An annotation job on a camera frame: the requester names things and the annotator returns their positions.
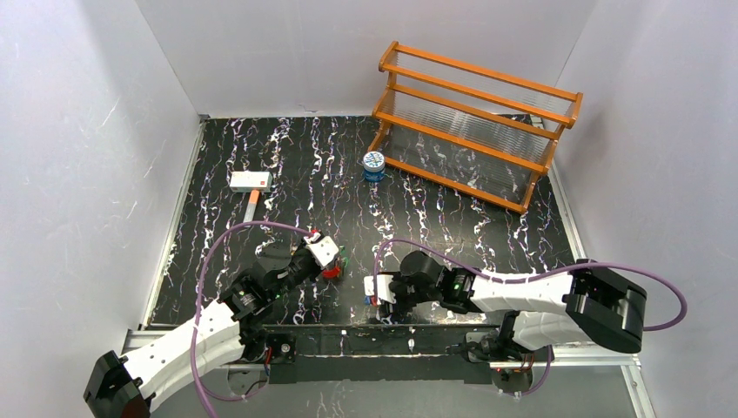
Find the metal key organizer red handle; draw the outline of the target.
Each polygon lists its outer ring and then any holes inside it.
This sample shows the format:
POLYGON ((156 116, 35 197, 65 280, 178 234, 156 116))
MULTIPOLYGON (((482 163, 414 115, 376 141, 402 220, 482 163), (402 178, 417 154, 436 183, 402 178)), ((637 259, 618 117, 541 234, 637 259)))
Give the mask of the metal key organizer red handle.
POLYGON ((322 272, 324 280, 341 280, 346 269, 347 258, 344 246, 339 247, 339 254, 331 265, 322 272))

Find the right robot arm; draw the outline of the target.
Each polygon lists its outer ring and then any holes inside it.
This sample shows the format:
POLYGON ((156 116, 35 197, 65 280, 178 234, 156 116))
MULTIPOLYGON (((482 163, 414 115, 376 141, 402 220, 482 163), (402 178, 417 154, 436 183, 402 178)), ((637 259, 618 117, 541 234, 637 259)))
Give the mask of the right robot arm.
POLYGON ((491 336, 467 343, 470 352, 489 359, 575 342, 637 354, 645 331, 647 292, 587 260, 537 279, 448 268, 427 253, 414 251, 397 272, 379 273, 366 284, 394 316, 426 302, 437 302, 457 314, 504 313, 491 336))

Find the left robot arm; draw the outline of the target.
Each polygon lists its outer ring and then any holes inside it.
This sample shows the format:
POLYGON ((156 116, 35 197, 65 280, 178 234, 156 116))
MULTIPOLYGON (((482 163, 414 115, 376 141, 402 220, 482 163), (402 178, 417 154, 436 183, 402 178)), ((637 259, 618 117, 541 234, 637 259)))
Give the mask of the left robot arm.
POLYGON ((273 304, 334 266, 331 239, 301 244, 288 263, 266 270, 254 262, 198 318, 126 354, 100 356, 83 398, 96 417, 148 417, 169 396, 215 367, 265 351, 265 319, 273 304))

